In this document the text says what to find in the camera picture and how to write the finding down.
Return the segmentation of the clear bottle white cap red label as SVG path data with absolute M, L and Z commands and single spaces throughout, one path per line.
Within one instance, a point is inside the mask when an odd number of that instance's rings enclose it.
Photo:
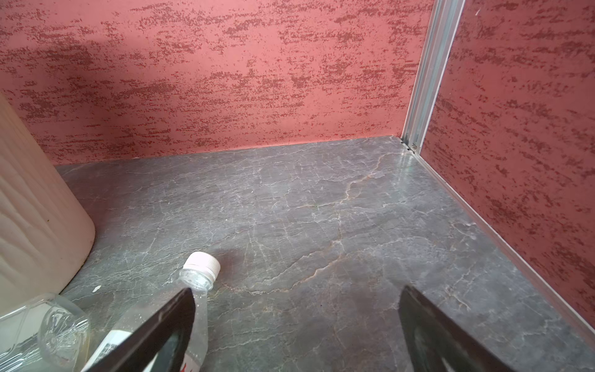
M 178 278 L 164 285 L 148 299 L 141 299 L 128 308 L 83 367 L 87 371 L 113 351 L 134 331 L 184 288 L 190 288 L 195 302 L 191 337 L 180 370 L 199 371 L 208 351 L 208 293 L 212 290 L 221 265 L 215 257 L 193 252 L 178 272 Z

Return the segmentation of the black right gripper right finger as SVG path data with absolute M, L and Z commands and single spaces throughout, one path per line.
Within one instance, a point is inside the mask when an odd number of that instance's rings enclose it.
M 510 371 L 418 289 L 405 286 L 398 313 L 415 371 Z

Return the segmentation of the clear square plastic bottle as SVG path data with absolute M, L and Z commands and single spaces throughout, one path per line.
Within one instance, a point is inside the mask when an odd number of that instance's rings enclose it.
M 30 299 L 1 316 L 1 370 L 80 371 L 90 328 L 88 315 L 63 296 Z

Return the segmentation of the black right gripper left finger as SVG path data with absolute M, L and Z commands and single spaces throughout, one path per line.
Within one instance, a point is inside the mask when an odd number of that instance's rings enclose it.
M 183 288 L 90 371 L 179 371 L 195 319 L 190 288 Z

